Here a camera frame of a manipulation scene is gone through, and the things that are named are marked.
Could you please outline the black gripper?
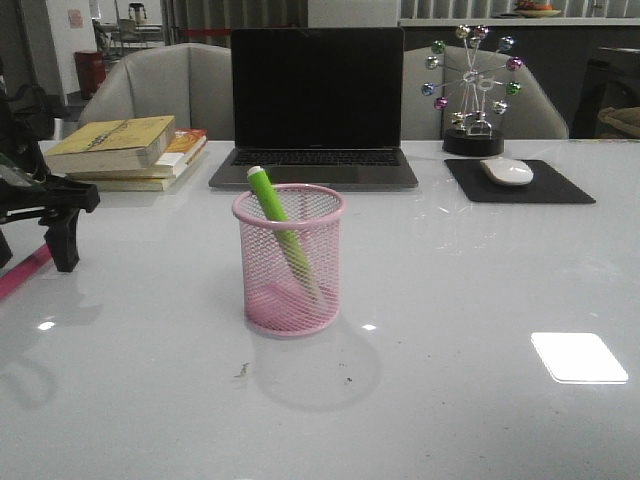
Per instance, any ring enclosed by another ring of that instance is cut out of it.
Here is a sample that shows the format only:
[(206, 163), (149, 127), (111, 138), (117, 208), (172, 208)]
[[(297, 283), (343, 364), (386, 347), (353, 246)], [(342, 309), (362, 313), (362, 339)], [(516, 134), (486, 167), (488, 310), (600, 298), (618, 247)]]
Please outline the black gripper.
[(42, 217), (49, 252), (60, 272), (79, 262), (76, 242), (79, 210), (93, 212), (100, 202), (93, 184), (55, 175), (44, 160), (33, 130), (16, 118), (1, 94), (1, 222)]

